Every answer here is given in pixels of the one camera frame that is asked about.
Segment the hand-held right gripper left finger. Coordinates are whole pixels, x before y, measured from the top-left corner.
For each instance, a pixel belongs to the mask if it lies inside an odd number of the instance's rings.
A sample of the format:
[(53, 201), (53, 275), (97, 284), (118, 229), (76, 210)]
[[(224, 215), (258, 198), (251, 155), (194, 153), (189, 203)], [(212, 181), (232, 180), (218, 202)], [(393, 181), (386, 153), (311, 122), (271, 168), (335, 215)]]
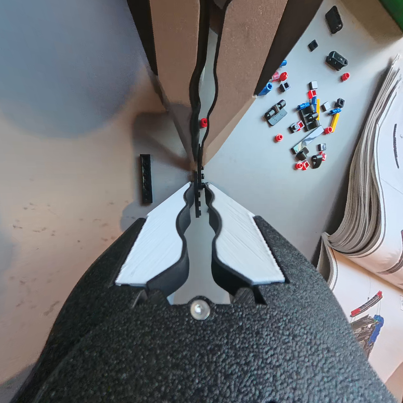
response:
[(115, 285), (159, 290), (174, 303), (189, 276), (185, 231), (191, 223), (192, 182), (155, 207), (145, 218), (119, 268)]

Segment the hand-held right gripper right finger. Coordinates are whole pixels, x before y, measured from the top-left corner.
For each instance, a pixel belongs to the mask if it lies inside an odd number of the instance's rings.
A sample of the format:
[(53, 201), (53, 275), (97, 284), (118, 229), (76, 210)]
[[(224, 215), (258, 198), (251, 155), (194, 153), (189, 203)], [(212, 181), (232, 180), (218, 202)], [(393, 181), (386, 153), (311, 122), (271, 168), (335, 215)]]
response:
[(209, 225), (214, 230), (211, 272), (233, 301), (266, 305), (260, 286), (283, 284), (285, 275), (261, 233), (256, 215), (211, 183), (205, 184)]

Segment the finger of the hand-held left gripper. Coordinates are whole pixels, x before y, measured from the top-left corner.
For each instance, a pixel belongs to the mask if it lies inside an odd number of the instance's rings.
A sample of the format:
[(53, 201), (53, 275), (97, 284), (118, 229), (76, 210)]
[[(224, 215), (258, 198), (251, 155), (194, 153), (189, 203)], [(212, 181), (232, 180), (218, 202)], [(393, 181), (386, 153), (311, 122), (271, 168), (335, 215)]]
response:
[(197, 0), (151, 0), (150, 10), (164, 105), (180, 140), (195, 167), (191, 145), (192, 107), (189, 88), (197, 63), (200, 2)]
[(254, 103), (255, 87), (286, 4), (286, 0), (225, 3), (214, 59), (215, 96), (202, 142), (202, 166), (214, 157)]

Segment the short black brick liftarm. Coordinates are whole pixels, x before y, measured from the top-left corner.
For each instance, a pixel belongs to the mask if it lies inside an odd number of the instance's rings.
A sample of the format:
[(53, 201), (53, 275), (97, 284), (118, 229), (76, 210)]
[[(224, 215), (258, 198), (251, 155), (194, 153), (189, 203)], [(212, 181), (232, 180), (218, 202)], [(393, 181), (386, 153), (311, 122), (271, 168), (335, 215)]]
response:
[(332, 6), (325, 14), (325, 20), (331, 34), (335, 34), (343, 28), (343, 21), (336, 5)]

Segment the black pin connector brick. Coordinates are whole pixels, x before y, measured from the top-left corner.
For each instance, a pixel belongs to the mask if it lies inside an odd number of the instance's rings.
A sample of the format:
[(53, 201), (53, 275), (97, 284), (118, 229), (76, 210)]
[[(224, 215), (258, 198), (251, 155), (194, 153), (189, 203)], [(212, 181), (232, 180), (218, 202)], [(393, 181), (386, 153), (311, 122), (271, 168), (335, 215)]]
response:
[(348, 65), (348, 60), (337, 51), (331, 51), (326, 57), (325, 63), (332, 69), (340, 71)]

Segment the green plastic bin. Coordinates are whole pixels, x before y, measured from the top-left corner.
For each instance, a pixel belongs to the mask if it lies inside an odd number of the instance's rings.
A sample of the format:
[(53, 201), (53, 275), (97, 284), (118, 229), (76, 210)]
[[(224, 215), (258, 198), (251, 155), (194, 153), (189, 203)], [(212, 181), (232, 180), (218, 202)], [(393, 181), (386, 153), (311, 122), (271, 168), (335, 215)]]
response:
[(388, 13), (395, 19), (403, 16), (403, 1), (402, 0), (380, 0)]

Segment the open instruction booklet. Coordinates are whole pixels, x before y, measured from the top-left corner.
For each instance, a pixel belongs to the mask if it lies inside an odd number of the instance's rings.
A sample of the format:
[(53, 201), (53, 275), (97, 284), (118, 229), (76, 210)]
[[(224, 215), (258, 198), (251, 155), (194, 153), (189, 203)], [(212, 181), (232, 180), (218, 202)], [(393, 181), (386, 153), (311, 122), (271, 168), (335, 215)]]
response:
[(344, 217), (317, 270), (383, 382), (402, 368), (403, 70), (387, 70), (355, 149)]

